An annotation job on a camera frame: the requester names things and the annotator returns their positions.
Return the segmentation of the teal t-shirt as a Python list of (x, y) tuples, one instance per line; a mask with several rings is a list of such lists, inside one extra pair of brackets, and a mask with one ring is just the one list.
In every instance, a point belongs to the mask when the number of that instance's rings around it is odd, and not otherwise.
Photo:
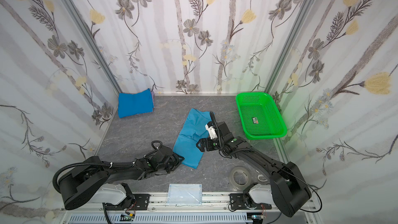
[(191, 109), (183, 124), (173, 152), (184, 157), (182, 164), (197, 169), (203, 156), (196, 144), (200, 139), (208, 137), (205, 126), (211, 121), (209, 112), (201, 112)]

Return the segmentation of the green plastic basket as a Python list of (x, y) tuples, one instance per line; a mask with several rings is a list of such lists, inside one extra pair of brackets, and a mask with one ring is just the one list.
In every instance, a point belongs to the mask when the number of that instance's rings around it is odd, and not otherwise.
[[(247, 139), (272, 140), (287, 135), (287, 126), (269, 94), (244, 92), (238, 94), (235, 99)], [(257, 117), (259, 124), (254, 124), (252, 117)]]

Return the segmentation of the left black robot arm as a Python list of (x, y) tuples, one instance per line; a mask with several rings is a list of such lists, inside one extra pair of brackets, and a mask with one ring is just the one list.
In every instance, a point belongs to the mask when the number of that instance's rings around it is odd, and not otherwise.
[(168, 148), (126, 163), (102, 161), (98, 156), (92, 156), (84, 162), (59, 169), (53, 176), (52, 184), (61, 194), (65, 209), (73, 210), (88, 203), (104, 184), (169, 174), (183, 161), (184, 157)]

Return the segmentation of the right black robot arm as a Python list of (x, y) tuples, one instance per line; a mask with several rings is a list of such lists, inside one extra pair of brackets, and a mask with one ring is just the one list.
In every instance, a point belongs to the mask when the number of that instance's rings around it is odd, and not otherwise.
[(205, 138), (200, 139), (196, 146), (201, 152), (219, 150), (225, 157), (239, 159), (268, 179), (264, 185), (251, 184), (243, 190), (248, 207), (253, 204), (274, 205), (282, 214), (292, 217), (312, 197), (309, 186), (294, 163), (274, 160), (243, 139), (233, 138), (220, 148), (218, 139)]

